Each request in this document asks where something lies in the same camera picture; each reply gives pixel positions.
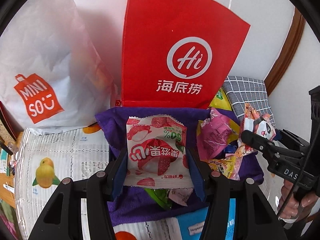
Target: yellow fruit illustration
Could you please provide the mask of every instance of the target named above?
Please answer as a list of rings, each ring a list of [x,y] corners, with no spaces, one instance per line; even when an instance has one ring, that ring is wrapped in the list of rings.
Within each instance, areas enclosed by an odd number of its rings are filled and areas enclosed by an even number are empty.
[[[49,166],[51,166],[51,167],[54,169],[53,161],[52,161],[50,158],[48,158],[48,157],[45,157],[44,159],[41,160],[40,166],[41,166],[41,165],[49,165]]]
[[[51,187],[54,179],[54,169],[47,164],[40,165],[36,170],[36,180],[40,187]]]
[[[54,174],[53,161],[45,157],[40,161],[40,166],[36,169],[36,178],[32,185],[39,185],[42,188],[49,188],[52,185],[59,185],[60,180]]]
[[[101,130],[101,127],[96,122],[96,123],[94,123],[92,125],[89,125],[88,127],[83,128],[82,130],[83,130],[84,133],[89,134],[89,133],[95,133],[95,132]]]

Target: hi logo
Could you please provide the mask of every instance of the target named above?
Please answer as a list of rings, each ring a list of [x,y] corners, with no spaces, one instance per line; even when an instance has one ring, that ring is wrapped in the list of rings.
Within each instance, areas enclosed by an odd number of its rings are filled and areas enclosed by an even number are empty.
[[[52,87],[43,78],[37,74],[32,74],[27,78],[19,74],[15,78],[19,83],[14,89],[24,101],[33,123],[38,123],[64,111]]]
[[[201,76],[208,70],[211,61],[211,47],[199,37],[187,37],[178,41],[167,56],[167,65],[171,73],[183,79]]]

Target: white wall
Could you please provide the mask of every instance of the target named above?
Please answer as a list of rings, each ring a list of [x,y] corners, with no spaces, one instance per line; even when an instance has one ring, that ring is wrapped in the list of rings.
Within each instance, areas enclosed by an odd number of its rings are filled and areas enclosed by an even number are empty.
[[[269,96],[277,128],[310,140],[309,90],[320,85],[320,43],[306,24],[289,68]]]
[[[127,0],[74,0],[102,60],[121,84],[121,45]],[[216,0],[228,7],[230,0]],[[264,79],[289,31],[288,0],[232,0],[230,9],[251,25],[230,74]]]

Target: pink candy wrapper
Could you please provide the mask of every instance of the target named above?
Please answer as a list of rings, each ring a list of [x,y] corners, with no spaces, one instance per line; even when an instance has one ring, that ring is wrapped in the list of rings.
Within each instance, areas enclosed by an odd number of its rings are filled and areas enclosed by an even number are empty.
[[[187,128],[168,115],[127,121],[126,186],[193,187],[185,152]]]
[[[201,132],[197,135],[200,160],[214,159],[230,142],[238,139],[239,126],[214,107],[211,108],[210,119],[205,119],[200,126]]]

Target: green candy wrapper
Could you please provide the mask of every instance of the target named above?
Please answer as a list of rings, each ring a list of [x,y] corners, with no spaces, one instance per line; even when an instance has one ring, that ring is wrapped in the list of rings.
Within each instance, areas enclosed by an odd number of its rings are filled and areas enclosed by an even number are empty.
[[[169,199],[169,189],[145,188],[144,190],[163,209],[170,210],[172,208],[172,200]]]

